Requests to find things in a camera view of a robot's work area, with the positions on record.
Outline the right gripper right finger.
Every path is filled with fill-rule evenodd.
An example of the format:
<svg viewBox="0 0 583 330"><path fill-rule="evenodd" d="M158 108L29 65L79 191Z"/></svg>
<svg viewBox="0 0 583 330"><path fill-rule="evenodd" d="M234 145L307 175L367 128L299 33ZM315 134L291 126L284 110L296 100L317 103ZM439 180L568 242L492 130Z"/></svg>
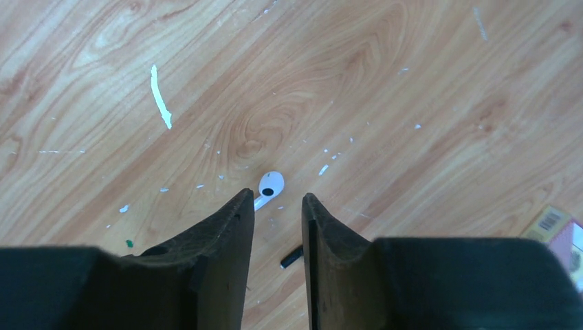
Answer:
<svg viewBox="0 0 583 330"><path fill-rule="evenodd" d="M581 295L537 241L368 241L311 193L301 212L311 329L582 328Z"/></svg>

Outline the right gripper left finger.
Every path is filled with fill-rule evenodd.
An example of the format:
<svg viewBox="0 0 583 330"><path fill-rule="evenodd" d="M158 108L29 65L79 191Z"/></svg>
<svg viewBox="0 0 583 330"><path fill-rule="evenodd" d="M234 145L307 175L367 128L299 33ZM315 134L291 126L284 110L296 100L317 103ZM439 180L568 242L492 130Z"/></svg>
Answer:
<svg viewBox="0 0 583 330"><path fill-rule="evenodd" d="M2 329L240 329L254 231L245 188L145 250L1 249Z"/></svg>

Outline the white earbud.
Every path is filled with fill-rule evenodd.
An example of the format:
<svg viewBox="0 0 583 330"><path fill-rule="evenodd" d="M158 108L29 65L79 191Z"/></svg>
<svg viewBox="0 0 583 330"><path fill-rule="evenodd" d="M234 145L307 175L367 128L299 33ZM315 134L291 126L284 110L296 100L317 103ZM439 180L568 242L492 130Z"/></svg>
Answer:
<svg viewBox="0 0 583 330"><path fill-rule="evenodd" d="M254 200L254 210L258 211L273 198L280 195L285 187L283 175L278 171L270 171L262 176L259 184L259 196Z"/></svg>

